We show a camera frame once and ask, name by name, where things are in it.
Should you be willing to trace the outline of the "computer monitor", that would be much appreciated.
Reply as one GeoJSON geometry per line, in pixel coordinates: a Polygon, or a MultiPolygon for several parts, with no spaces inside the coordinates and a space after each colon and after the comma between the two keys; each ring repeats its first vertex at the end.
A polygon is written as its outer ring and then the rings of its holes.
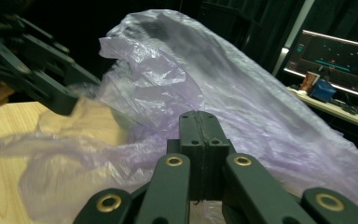
{"type": "Polygon", "coordinates": [[[303,30],[287,56],[285,72],[329,77],[336,89],[358,96],[358,42],[303,30]]]}

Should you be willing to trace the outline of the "red and white packet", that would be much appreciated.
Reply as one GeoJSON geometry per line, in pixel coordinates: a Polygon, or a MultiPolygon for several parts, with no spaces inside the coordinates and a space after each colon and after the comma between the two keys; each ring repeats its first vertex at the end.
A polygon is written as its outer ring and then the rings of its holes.
{"type": "Polygon", "coordinates": [[[312,86],[317,82],[319,77],[320,76],[316,73],[308,72],[306,74],[305,78],[303,79],[303,81],[299,87],[299,90],[309,92],[310,89],[312,88],[312,86]]]}

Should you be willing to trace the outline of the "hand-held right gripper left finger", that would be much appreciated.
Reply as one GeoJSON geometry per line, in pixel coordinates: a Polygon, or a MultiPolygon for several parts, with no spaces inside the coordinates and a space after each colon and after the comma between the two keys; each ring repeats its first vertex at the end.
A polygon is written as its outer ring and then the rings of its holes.
{"type": "Polygon", "coordinates": [[[178,153],[190,159],[189,199],[203,201],[203,149],[199,117],[196,111],[185,112],[179,117],[179,137],[167,141],[167,153],[178,153]]]}

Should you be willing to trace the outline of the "blue box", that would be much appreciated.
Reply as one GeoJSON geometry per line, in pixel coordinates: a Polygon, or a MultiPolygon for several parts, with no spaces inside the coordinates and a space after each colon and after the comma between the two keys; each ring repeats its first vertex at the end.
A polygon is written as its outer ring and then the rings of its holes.
{"type": "Polygon", "coordinates": [[[336,89],[329,82],[319,79],[313,85],[309,96],[321,102],[327,103],[332,99],[335,93],[336,89]]]}

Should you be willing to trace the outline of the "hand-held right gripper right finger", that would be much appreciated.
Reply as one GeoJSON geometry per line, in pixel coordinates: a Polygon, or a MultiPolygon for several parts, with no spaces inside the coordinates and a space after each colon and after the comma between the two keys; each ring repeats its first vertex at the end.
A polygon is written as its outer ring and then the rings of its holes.
{"type": "Polygon", "coordinates": [[[205,145],[203,195],[207,201],[220,201],[225,183],[223,166],[229,154],[230,142],[215,115],[202,112],[200,118],[205,145]]]}

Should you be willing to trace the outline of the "light wooden desk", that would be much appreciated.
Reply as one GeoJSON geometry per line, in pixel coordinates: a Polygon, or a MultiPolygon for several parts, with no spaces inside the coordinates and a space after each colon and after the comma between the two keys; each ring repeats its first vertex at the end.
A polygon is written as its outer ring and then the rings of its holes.
{"type": "Polygon", "coordinates": [[[287,87],[291,93],[293,93],[299,100],[303,101],[306,105],[319,109],[327,114],[335,116],[339,119],[346,120],[347,122],[358,126],[358,115],[353,115],[344,111],[341,107],[332,105],[330,103],[323,103],[318,100],[310,98],[308,95],[299,93],[298,91],[287,87]]]}

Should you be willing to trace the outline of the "translucent purple plastic bag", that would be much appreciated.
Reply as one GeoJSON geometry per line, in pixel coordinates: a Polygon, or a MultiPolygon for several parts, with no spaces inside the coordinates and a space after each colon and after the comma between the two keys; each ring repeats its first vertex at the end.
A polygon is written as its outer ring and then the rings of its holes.
{"type": "Polygon", "coordinates": [[[113,66],[92,98],[0,138],[1,156],[28,161],[19,190],[31,219],[71,224],[93,193],[142,186],[192,109],[216,115],[233,146],[289,192],[325,187],[358,205],[358,148],[201,23],[173,10],[131,13],[100,44],[113,66]]]}

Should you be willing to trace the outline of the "white metal pole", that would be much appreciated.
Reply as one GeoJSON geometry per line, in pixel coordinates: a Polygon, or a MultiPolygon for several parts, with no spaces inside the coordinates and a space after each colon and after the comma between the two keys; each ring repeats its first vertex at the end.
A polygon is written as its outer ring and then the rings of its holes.
{"type": "Polygon", "coordinates": [[[278,74],[278,72],[280,71],[280,67],[283,64],[284,58],[286,57],[287,53],[289,52],[289,49],[291,48],[292,44],[294,43],[297,33],[300,31],[301,26],[304,23],[304,20],[308,16],[314,1],[315,0],[305,0],[302,8],[300,9],[300,11],[296,17],[296,21],[290,30],[289,36],[287,37],[287,39],[281,49],[279,58],[275,64],[273,71],[272,71],[273,76],[276,76],[278,74]]]}

